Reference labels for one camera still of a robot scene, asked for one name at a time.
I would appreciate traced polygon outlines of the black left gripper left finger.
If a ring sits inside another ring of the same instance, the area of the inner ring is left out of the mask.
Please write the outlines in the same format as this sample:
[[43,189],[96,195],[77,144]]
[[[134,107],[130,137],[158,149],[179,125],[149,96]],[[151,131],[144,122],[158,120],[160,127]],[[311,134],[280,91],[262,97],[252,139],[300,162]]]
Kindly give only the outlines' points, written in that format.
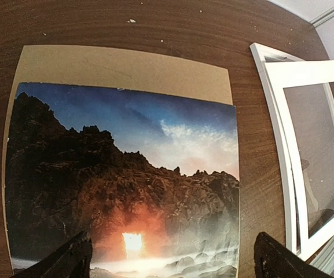
[[89,232],[79,232],[37,264],[13,275],[24,277],[89,277],[93,246]]

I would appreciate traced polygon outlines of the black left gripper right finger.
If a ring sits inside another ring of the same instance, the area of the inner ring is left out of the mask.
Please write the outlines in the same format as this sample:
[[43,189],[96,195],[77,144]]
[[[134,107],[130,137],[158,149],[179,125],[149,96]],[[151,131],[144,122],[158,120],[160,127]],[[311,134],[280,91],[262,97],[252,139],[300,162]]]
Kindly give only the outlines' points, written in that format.
[[256,277],[330,277],[307,264],[266,232],[257,235],[254,244]]

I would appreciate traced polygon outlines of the landscape photo print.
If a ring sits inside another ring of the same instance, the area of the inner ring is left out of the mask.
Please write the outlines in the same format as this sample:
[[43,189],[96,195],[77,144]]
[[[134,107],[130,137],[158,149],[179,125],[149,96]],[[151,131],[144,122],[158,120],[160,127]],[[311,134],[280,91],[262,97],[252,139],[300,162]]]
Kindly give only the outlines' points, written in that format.
[[22,82],[5,162],[13,271],[86,231],[91,277],[237,277],[238,168],[233,105]]

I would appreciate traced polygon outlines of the clear acrylic sheet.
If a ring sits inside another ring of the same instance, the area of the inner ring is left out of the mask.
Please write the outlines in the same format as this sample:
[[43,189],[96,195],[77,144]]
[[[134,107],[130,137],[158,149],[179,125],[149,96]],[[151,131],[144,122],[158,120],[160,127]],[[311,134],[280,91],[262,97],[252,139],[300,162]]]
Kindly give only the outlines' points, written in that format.
[[298,145],[309,235],[334,218],[334,99],[325,84],[286,87]]

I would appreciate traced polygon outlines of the white photo mat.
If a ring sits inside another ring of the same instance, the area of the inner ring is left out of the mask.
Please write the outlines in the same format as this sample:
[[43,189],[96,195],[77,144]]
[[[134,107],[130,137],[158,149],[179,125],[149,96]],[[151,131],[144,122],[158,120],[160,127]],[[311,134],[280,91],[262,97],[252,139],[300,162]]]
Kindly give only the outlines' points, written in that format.
[[334,60],[263,63],[268,88],[279,164],[284,186],[286,247],[301,260],[308,260],[334,236],[334,218],[315,235],[309,235],[306,193],[298,145],[285,99],[286,87],[334,82]]

